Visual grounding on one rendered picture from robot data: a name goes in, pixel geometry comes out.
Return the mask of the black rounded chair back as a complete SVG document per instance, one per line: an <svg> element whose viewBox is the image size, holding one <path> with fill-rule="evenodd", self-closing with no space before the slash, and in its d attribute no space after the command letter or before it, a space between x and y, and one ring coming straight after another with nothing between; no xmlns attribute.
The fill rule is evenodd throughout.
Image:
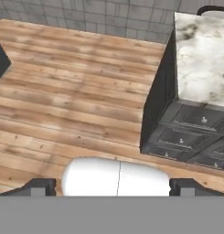
<svg viewBox="0 0 224 234"><path fill-rule="evenodd" d="M224 12L224 6L217 5L204 5L200 7L197 11L198 16L202 16L206 12Z"/></svg>

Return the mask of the white rounded object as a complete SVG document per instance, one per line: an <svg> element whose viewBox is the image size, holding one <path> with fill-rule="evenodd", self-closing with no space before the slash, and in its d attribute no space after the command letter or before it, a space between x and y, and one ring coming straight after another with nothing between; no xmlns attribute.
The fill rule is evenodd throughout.
<svg viewBox="0 0 224 234"><path fill-rule="evenodd" d="M78 157L61 178L64 196L168 197L168 175L154 167L118 160Z"/></svg>

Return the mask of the dark cabinet with marble top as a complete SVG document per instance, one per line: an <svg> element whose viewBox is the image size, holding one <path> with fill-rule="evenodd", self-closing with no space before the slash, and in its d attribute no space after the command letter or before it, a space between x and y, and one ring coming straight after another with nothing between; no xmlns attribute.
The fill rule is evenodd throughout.
<svg viewBox="0 0 224 234"><path fill-rule="evenodd" d="M173 122L184 106L224 112L224 12L202 16L176 13L155 79L144 104L140 152L149 154L153 144L186 150L193 164L196 154L224 158L224 125L218 132ZM195 149L157 142L167 128L203 133L208 139Z"/></svg>

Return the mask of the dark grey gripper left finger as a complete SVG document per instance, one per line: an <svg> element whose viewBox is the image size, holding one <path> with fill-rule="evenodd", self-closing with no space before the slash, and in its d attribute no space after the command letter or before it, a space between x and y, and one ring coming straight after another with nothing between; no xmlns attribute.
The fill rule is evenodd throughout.
<svg viewBox="0 0 224 234"><path fill-rule="evenodd" d="M1 193L0 197L51 197L57 194L56 184L55 178L33 178L21 187Z"/></svg>

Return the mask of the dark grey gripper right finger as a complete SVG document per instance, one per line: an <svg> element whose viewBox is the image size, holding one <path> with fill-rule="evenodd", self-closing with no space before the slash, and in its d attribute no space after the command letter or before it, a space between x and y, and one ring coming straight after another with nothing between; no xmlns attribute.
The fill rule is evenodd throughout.
<svg viewBox="0 0 224 234"><path fill-rule="evenodd" d="M223 196L224 193L206 188L192 178L171 178L169 180L169 196L199 197L199 196Z"/></svg>

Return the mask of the dark drawer front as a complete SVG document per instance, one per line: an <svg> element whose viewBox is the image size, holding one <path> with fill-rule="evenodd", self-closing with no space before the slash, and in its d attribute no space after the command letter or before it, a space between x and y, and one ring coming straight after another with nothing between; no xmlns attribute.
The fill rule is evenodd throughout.
<svg viewBox="0 0 224 234"><path fill-rule="evenodd" d="M208 122L203 123L202 117L206 117ZM224 125L224 112L184 105L174 117L173 122L187 127L218 132L219 128Z"/></svg>
<svg viewBox="0 0 224 234"><path fill-rule="evenodd" d="M165 152L169 154L167 158L176 159L178 161L186 161L191 156L189 151L157 144L153 144L149 150L149 154L156 154L162 157L165 157Z"/></svg>
<svg viewBox="0 0 224 234"><path fill-rule="evenodd" d="M196 165L203 165L215 169L224 170L224 158L219 156L214 156L210 154L196 154L191 158L191 162Z"/></svg>
<svg viewBox="0 0 224 234"><path fill-rule="evenodd" d="M183 139L184 143L180 144L179 139ZM207 139L208 137L203 133L197 133L189 130L167 127L161 133L157 142L185 147L188 149L195 149Z"/></svg>

